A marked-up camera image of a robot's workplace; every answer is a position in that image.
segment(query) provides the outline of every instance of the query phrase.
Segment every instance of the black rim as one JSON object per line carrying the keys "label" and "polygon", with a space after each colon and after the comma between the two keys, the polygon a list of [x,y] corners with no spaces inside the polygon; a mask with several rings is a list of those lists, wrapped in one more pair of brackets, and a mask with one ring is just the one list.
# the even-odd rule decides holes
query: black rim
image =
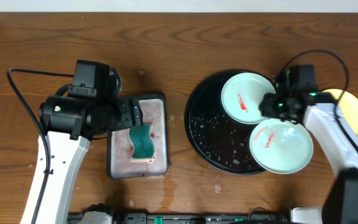
{"label": "black rim", "polygon": [[[244,69],[225,70],[225,71],[215,73],[214,75],[211,75],[210,77],[208,77],[205,80],[203,80],[194,89],[194,91],[192,92],[192,94],[189,97],[189,100],[187,101],[186,109],[185,109],[185,129],[186,129],[187,138],[189,139],[189,142],[190,142],[191,146],[197,152],[197,154],[200,155],[208,164],[210,164],[211,166],[213,166],[213,167],[215,167],[215,168],[217,168],[217,169],[219,169],[221,171],[224,171],[224,172],[227,172],[227,173],[230,173],[230,174],[253,175],[253,174],[259,174],[259,173],[261,173],[263,171],[266,171],[266,170],[263,167],[261,167],[259,169],[254,169],[254,170],[250,170],[250,171],[247,171],[247,172],[243,172],[243,171],[236,171],[236,170],[230,169],[228,167],[225,167],[225,166],[223,166],[221,164],[216,163],[211,158],[207,157],[206,154],[204,152],[202,152],[201,149],[196,145],[195,140],[193,139],[193,136],[191,135],[191,133],[190,133],[191,131],[190,131],[190,128],[189,128],[190,116],[191,116],[190,112],[191,112],[191,109],[193,107],[193,104],[194,104],[197,96],[200,94],[200,91],[203,90],[204,87],[207,84],[211,83],[216,77],[220,77],[220,76],[224,75],[224,76],[228,76],[229,78],[231,78],[234,75],[237,75],[239,73],[244,73],[244,72],[258,74],[258,75],[266,78],[270,83],[272,82],[269,78],[265,77],[264,75],[262,75],[262,74],[260,74],[258,72],[255,72],[255,71],[252,71],[252,70],[244,70]],[[247,144],[247,148],[249,148],[249,139],[247,140],[246,144]]]}

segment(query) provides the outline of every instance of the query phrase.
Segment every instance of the wooden table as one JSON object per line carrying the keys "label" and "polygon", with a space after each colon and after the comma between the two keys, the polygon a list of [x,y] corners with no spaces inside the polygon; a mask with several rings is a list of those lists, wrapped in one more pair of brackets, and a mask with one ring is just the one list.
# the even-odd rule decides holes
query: wooden table
{"label": "wooden table", "polygon": [[[247,68],[276,74],[291,57],[328,49],[347,62],[358,97],[358,14],[0,13],[0,223],[18,223],[37,157],[37,131],[6,78],[11,67],[73,73],[77,59],[117,68],[122,95],[166,94],[169,169],[163,176],[111,180],[106,140],[93,141],[79,171],[70,210],[93,203],[159,213],[248,213],[323,204],[334,181],[317,142],[312,161],[291,175],[223,173],[191,148],[181,115],[197,84],[214,72]],[[340,64],[321,54],[320,88],[342,88]],[[139,70],[145,75],[139,76]],[[34,111],[69,78],[14,74]],[[221,184],[222,193],[214,191]]]}

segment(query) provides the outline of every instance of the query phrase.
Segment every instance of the white plate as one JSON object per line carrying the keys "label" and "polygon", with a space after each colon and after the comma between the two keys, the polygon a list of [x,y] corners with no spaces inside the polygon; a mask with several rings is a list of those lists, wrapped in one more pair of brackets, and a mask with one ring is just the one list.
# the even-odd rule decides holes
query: white plate
{"label": "white plate", "polygon": [[263,168],[291,174],[304,168],[313,155],[313,141],[300,124],[268,119],[258,124],[249,139],[250,151]]}
{"label": "white plate", "polygon": [[276,93],[265,77],[255,73],[240,73],[224,84],[221,101],[226,113],[236,121],[257,124],[267,119],[259,111],[265,93]]}

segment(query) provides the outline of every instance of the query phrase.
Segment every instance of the teal scrubbing pad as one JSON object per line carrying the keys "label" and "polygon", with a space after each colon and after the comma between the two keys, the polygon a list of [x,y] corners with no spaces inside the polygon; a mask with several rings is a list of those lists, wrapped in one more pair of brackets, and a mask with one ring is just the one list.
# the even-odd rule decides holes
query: teal scrubbing pad
{"label": "teal scrubbing pad", "polygon": [[129,138],[134,145],[133,159],[151,159],[154,155],[154,145],[150,139],[150,125],[134,127],[129,130]]}

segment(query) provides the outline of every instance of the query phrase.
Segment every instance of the black round tray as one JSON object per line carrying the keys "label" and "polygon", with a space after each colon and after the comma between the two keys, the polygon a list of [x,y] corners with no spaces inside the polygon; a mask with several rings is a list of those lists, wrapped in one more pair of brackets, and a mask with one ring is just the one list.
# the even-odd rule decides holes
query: black round tray
{"label": "black round tray", "polygon": [[202,81],[187,102],[185,129],[193,149],[206,162],[224,172],[251,175],[265,171],[249,150],[249,136],[257,124],[242,124],[232,119],[221,103],[224,84],[244,72],[259,74],[250,70],[226,70]]}

